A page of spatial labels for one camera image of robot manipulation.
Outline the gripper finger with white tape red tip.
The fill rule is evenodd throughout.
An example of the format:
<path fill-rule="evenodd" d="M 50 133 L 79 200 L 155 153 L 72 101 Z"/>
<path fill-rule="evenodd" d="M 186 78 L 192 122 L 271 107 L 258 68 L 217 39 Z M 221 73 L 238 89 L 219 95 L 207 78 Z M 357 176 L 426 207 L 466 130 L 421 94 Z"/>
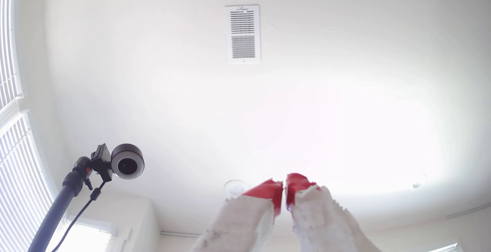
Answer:
<path fill-rule="evenodd" d="M 260 251 L 281 212 L 283 182 L 266 180 L 227 199 L 191 251 Z"/>
<path fill-rule="evenodd" d="M 326 186 L 290 173 L 285 193 L 300 251 L 380 251 Z"/>

